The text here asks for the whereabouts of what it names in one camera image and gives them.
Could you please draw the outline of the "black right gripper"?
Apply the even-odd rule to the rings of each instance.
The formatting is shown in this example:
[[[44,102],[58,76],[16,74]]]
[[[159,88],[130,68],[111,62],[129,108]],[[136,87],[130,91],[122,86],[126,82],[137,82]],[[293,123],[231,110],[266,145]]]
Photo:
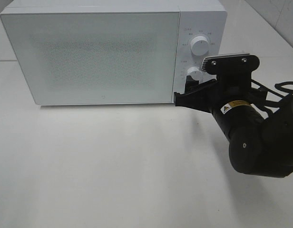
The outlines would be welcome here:
[[[252,105],[262,107],[267,92],[251,81],[199,80],[186,76],[185,93],[174,93],[175,106],[210,113],[228,140],[260,140],[264,118]]]

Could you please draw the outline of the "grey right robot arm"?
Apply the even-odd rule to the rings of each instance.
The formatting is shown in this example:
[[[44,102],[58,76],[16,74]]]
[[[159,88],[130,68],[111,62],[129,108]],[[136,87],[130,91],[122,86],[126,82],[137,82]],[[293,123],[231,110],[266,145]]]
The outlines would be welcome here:
[[[293,172],[293,90],[276,84],[279,101],[267,99],[269,88],[252,87],[250,74],[220,75],[174,94],[176,106],[213,116],[229,142],[229,160],[239,173],[283,178]]]

